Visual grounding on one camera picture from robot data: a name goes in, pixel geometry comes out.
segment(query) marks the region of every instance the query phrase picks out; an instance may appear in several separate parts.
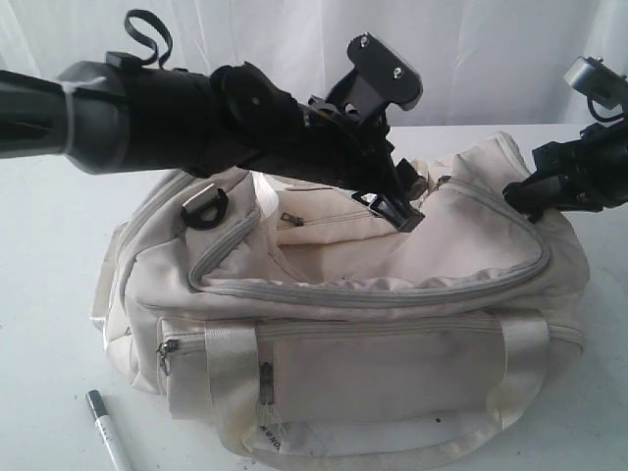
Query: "table surface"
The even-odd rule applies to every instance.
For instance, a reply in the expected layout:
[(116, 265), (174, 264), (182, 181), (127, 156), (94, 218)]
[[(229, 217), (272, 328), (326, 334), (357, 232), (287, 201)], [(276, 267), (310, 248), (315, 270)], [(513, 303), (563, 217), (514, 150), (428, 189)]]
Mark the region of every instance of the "table surface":
[[(580, 128), (400, 128), (391, 140), (396, 155), (429, 159), (504, 130), (529, 158)], [(132, 389), (88, 321), (112, 229), (159, 176), (92, 177), (53, 156), (0, 161), (0, 469), (110, 469), (83, 398), (94, 388), (135, 471), (269, 469), (225, 451), (206, 425), (172, 420), (163, 397)], [(569, 219), (592, 269), (579, 308), (586, 352), (519, 423), (442, 469), (628, 468), (628, 206)]]

